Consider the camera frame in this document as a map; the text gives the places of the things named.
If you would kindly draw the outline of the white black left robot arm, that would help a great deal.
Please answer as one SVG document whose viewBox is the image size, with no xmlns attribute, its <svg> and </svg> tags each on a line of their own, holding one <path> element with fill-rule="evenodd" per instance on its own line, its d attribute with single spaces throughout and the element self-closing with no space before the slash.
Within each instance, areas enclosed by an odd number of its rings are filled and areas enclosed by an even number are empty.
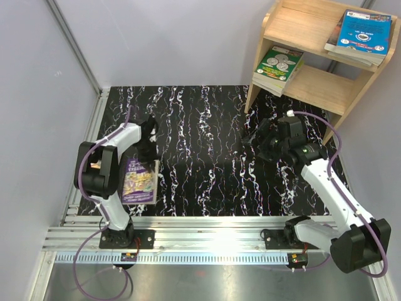
<svg viewBox="0 0 401 301">
<path fill-rule="evenodd" d="M 139 166 L 154 172 L 159 160 L 155 141 L 158 129 L 153 116 L 141 122 L 126 120 L 108 136 L 82 142 L 78 148 L 74 185 L 101 213 L 105 246 L 127 249 L 134 244 L 133 222 L 118 195 L 121 159 L 134 147 Z"/>
</svg>

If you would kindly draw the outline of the blue paperback book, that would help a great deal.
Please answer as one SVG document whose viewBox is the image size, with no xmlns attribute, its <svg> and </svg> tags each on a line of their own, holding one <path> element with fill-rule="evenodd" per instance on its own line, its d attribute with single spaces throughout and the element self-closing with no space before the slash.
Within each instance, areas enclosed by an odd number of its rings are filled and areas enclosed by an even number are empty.
<svg viewBox="0 0 401 301">
<path fill-rule="evenodd" d="M 347 9 L 334 52 L 380 65 L 389 51 L 392 17 Z"/>
</svg>

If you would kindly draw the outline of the purple 52-storey treehouse book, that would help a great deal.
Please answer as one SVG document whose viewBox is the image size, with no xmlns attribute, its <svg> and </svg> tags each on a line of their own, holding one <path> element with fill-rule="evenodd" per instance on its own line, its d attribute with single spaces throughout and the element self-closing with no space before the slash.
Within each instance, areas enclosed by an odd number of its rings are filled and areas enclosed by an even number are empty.
<svg viewBox="0 0 401 301">
<path fill-rule="evenodd" d="M 128 159 L 122 187 L 122 204 L 155 204 L 157 200 L 159 160 L 141 163 Z"/>
</svg>

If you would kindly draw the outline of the green paperback book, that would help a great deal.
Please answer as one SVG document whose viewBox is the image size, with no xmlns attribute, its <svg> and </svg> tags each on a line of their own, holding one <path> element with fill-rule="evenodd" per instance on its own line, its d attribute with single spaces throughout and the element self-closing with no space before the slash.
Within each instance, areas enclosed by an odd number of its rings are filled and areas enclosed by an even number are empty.
<svg viewBox="0 0 401 301">
<path fill-rule="evenodd" d="M 273 46 L 255 68 L 253 80 L 277 92 L 282 92 L 302 67 L 304 53 Z"/>
</svg>

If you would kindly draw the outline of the dark tale of two cities book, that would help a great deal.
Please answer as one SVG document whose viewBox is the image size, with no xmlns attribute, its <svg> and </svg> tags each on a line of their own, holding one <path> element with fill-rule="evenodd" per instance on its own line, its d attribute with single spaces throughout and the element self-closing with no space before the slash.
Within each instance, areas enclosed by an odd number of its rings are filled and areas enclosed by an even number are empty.
<svg viewBox="0 0 401 301">
<path fill-rule="evenodd" d="M 362 48 L 357 46 L 356 44 L 349 44 L 348 46 L 345 46 L 346 50 L 340 50 L 340 47 L 338 46 L 338 41 L 344 17 L 345 14 L 337 22 L 334 30 L 325 43 L 324 49 L 328 52 L 330 56 L 344 58 L 345 60 L 361 63 L 366 66 L 379 66 L 383 61 L 383 57 L 374 54 L 372 50 L 369 50 L 368 48 Z"/>
</svg>

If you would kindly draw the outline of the blue 26-storey treehouse book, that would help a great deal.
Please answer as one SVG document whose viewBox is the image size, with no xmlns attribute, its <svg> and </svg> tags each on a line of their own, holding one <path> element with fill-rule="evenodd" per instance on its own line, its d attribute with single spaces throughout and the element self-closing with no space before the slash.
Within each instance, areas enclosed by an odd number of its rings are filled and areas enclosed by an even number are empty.
<svg viewBox="0 0 401 301">
<path fill-rule="evenodd" d="M 267 85 L 267 84 L 257 81 L 257 80 L 253 80 L 253 84 L 272 93 L 273 95 L 275 95 L 277 97 L 281 97 L 285 92 L 285 88 L 281 88 L 277 85 Z"/>
</svg>

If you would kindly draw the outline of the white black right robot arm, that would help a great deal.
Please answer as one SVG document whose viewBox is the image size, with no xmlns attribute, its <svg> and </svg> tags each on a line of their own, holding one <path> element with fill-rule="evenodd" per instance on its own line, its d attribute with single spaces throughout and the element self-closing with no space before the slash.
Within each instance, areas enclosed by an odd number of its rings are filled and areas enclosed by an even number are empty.
<svg viewBox="0 0 401 301">
<path fill-rule="evenodd" d="M 286 221 L 284 243 L 291 249 L 312 245 L 329 254 L 343 273 L 360 270 L 380 278 L 388 271 L 387 249 L 391 227 L 385 219 L 375 219 L 339 180 L 332 168 L 333 157 L 308 141 L 301 112 L 270 122 L 243 138 L 267 162 L 283 160 L 319 195 L 333 217 L 336 228 L 322 225 L 309 216 Z"/>
</svg>

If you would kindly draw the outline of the green storey treehouse book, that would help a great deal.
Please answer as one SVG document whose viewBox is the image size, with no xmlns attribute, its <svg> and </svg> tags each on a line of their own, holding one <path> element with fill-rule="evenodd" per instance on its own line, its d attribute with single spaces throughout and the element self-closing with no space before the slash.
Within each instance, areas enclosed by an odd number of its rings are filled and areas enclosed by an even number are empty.
<svg viewBox="0 0 401 301">
<path fill-rule="evenodd" d="M 294 70 L 291 72 L 291 74 L 289 75 L 286 84 L 283 88 L 282 93 L 284 93 L 286 91 L 286 89 L 289 87 L 289 84 L 292 82 L 292 80 L 295 78 L 295 76 L 299 73 L 299 71 L 301 70 L 301 68 L 304 65 L 304 60 L 300 60 L 299 63 L 295 66 Z"/>
</svg>

